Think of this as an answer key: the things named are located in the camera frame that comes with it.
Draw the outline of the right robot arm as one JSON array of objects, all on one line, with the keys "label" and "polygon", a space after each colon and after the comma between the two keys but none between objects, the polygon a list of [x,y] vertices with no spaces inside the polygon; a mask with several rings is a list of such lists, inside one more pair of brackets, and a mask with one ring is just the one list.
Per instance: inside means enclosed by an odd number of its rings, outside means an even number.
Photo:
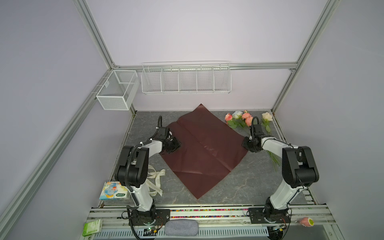
[{"label": "right robot arm", "polygon": [[250,137],[245,137],[242,146],[250,152],[268,151],[282,160],[282,183],[267,198],[264,209],[256,212],[249,210],[250,216],[256,215],[267,223],[283,220],[288,223],[288,209],[291,201],[320,178],[311,148],[294,146],[274,137],[267,136],[260,124],[251,124]]}]

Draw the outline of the single pink fake rose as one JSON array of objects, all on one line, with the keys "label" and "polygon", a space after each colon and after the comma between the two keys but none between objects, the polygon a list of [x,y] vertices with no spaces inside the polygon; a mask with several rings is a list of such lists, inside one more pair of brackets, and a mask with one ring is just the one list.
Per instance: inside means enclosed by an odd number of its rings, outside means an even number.
[{"label": "single pink fake rose", "polygon": [[235,122],[233,116],[231,114],[226,114],[225,116],[225,121],[227,122],[227,125],[232,128],[232,129],[236,129],[237,128],[237,123]]}]

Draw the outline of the red wrapping paper sheet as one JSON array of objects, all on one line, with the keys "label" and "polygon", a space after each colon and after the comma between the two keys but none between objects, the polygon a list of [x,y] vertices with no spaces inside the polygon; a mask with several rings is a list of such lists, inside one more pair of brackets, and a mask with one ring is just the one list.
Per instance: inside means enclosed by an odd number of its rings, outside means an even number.
[{"label": "red wrapping paper sheet", "polygon": [[248,152],[242,146],[244,136],[204,105],[168,127],[181,146],[161,156],[196,199],[223,180]]}]

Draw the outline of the double pink fake rose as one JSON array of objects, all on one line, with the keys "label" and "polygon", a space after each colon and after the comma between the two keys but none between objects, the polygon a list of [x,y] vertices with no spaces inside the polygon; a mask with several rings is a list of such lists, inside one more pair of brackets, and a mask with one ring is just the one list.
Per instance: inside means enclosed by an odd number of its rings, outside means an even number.
[{"label": "double pink fake rose", "polygon": [[250,126],[252,124],[253,116],[248,112],[244,111],[241,115],[241,126],[245,131],[250,131]]}]

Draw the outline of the cream fake rose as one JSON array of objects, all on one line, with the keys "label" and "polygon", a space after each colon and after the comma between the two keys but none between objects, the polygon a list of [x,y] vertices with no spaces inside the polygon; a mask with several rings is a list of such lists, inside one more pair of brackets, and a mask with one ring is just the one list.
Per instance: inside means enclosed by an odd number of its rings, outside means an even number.
[{"label": "cream fake rose", "polygon": [[268,112],[265,112],[262,114],[262,126],[265,127],[266,131],[268,134],[271,133],[271,126],[270,126],[270,123],[273,121],[273,116],[268,113]]}]

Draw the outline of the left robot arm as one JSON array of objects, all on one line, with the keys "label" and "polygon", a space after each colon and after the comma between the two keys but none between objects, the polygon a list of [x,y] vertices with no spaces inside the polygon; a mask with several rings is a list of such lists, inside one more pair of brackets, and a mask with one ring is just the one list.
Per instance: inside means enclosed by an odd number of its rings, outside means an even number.
[{"label": "left robot arm", "polygon": [[172,153],[180,146],[170,128],[156,127],[155,134],[146,141],[122,148],[114,180],[128,189],[134,205],[127,209],[134,223],[149,225],[156,222],[156,206],[146,184],[149,158],[163,152]]}]

